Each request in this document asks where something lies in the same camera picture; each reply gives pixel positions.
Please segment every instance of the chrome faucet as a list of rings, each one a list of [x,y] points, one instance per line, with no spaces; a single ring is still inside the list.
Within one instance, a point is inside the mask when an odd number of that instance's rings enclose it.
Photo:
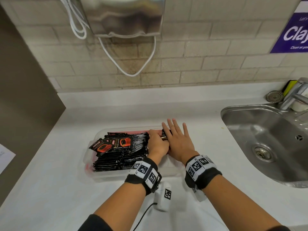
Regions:
[[[281,111],[287,111],[295,100],[299,100],[308,105],[308,97],[302,95],[302,93],[308,88],[308,78],[302,77],[298,79],[297,83],[291,88],[291,90],[284,97],[283,101],[278,104],[278,108]]]

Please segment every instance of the person's right hand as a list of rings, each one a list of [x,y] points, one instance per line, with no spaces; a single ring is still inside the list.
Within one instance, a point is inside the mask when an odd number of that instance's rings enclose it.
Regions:
[[[172,119],[172,121],[173,123],[170,119],[167,119],[172,134],[170,133],[167,125],[164,122],[162,123],[170,145],[169,155],[186,165],[187,161],[191,157],[199,155],[199,153],[195,151],[195,147],[189,137],[186,124],[183,123],[183,134],[176,120]]]

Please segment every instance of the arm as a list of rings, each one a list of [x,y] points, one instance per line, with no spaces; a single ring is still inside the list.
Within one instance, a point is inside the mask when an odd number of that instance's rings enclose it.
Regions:
[[[186,165],[191,157],[199,153],[195,151],[186,124],[183,123],[184,134],[182,134],[176,120],[172,121],[173,123],[168,119],[172,134],[166,124],[162,123],[170,144],[169,154]],[[280,225],[270,214],[221,175],[215,176],[202,191],[230,231],[265,231]]]
[[[168,141],[163,141],[157,131],[150,130],[149,134],[148,158],[158,165],[161,158],[168,152],[169,143]],[[101,217],[113,231],[129,231],[144,201],[145,195],[145,188],[142,184],[125,182],[94,214]],[[90,230],[97,230],[97,227],[93,225],[93,229]]]

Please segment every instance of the white paper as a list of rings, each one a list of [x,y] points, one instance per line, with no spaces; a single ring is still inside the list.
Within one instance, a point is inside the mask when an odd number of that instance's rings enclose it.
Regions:
[[[13,152],[11,152],[9,149],[0,144],[0,174],[12,161],[14,156],[16,155]]]

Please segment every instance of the black sleeve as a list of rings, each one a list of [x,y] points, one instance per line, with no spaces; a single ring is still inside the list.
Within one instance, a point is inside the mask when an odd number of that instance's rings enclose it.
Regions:
[[[290,231],[290,229],[286,226],[276,226],[274,228],[269,229],[268,231]]]
[[[91,214],[78,231],[112,231],[112,229],[98,215]]]

